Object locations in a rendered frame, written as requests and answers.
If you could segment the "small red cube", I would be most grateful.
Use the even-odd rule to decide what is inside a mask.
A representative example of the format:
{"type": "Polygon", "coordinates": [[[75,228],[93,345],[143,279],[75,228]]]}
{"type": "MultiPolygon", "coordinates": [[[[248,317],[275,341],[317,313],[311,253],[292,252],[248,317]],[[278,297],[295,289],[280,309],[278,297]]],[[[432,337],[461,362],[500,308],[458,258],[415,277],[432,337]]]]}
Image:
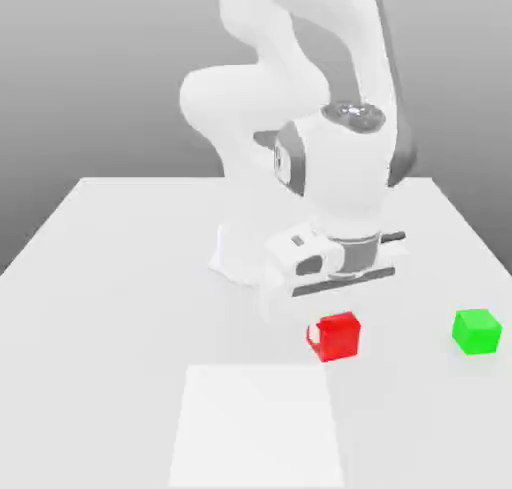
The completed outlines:
{"type": "Polygon", "coordinates": [[[353,357],[358,353],[361,324],[352,312],[322,317],[315,326],[318,341],[312,341],[310,327],[306,329],[306,341],[322,362],[353,357]]]}

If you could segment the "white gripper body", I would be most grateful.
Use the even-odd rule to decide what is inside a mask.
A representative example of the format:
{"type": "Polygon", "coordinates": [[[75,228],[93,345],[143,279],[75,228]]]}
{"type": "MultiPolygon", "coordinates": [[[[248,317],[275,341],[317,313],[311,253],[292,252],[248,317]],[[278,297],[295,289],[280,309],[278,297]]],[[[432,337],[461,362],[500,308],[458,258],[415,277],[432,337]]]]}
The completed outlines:
{"type": "Polygon", "coordinates": [[[276,315],[285,314],[284,309],[291,305],[293,299],[352,288],[395,274],[395,266],[377,266],[352,275],[285,275],[277,267],[270,266],[265,269],[259,282],[259,310],[266,320],[274,320],[276,315]]]}

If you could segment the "small green cube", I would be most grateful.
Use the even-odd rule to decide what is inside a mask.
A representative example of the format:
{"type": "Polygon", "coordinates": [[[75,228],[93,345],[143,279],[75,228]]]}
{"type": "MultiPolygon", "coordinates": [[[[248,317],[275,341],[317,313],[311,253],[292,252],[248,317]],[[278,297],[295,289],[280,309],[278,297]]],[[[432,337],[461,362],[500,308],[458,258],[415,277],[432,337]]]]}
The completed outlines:
{"type": "Polygon", "coordinates": [[[495,353],[502,324],[488,309],[458,310],[452,326],[452,338],[467,355],[495,353]]]}

